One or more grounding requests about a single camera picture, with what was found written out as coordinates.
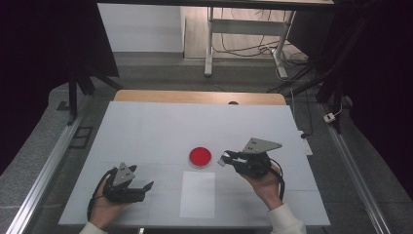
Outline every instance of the red circular object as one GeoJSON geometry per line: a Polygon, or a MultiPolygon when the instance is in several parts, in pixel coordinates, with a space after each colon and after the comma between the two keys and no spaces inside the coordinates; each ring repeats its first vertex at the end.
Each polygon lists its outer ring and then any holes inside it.
{"type": "Polygon", "coordinates": [[[211,159],[209,150],[203,147],[194,148],[189,154],[189,161],[196,167],[206,166],[211,159]]]}

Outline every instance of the wooden edge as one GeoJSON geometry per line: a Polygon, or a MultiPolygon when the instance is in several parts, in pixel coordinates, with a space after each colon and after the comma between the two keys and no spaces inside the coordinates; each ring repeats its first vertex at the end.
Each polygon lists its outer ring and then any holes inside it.
{"type": "Polygon", "coordinates": [[[220,93],[220,92],[190,92],[190,91],[118,91],[115,101],[167,102],[167,103],[208,103],[228,104],[235,101],[238,104],[251,105],[286,105],[285,98],[280,94],[255,93],[220,93]]]}

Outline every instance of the white wall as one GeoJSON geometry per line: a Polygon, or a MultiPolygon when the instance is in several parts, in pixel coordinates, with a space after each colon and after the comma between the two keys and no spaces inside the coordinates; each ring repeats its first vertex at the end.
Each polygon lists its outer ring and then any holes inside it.
{"type": "Polygon", "coordinates": [[[183,52],[180,7],[98,4],[113,52],[183,52]]]}

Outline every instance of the white paper sheet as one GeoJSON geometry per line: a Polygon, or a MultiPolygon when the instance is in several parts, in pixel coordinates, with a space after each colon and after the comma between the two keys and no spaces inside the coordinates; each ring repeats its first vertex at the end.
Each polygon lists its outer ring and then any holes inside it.
{"type": "Polygon", "coordinates": [[[215,173],[183,172],[179,216],[215,218],[215,173]]]}

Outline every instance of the white sleeve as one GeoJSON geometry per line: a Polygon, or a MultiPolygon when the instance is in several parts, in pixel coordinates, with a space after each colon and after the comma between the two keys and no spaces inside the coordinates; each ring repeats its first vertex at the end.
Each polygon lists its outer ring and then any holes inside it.
{"type": "Polygon", "coordinates": [[[304,222],[297,219],[289,209],[288,204],[268,212],[268,218],[273,224],[272,234],[305,234],[304,222]]]}
{"type": "Polygon", "coordinates": [[[107,232],[100,230],[99,228],[88,222],[79,234],[107,234],[107,232]]]}

